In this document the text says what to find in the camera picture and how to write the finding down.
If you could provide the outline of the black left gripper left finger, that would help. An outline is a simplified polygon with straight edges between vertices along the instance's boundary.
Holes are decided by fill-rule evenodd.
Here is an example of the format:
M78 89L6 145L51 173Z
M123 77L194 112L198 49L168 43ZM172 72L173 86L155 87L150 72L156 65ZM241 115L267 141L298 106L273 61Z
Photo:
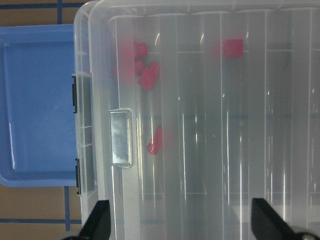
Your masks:
M108 200L95 204L87 221L79 232L78 240L108 240L111 236L111 211Z

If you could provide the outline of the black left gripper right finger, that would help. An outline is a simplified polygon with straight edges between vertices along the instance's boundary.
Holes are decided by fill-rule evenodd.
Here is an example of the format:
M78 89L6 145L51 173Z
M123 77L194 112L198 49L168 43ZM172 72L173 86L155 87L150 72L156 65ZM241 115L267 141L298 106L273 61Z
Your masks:
M295 232L264 198L251 201L251 231L257 240L292 240Z

